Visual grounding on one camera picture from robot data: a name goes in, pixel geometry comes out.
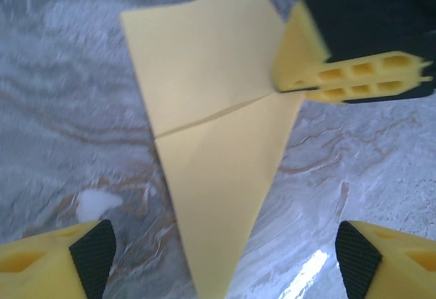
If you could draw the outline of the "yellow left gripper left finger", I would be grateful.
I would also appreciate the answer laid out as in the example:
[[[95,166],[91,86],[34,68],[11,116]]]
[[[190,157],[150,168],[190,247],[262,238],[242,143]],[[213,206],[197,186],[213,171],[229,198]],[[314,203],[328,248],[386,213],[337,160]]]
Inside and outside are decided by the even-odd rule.
[[[107,219],[1,245],[1,297],[102,298],[115,253]]]

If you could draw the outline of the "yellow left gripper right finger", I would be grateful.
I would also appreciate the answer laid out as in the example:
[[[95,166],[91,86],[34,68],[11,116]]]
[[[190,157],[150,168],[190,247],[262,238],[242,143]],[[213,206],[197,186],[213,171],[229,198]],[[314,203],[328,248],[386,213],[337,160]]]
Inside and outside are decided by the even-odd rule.
[[[342,221],[335,253],[348,298],[434,298],[435,241]]]

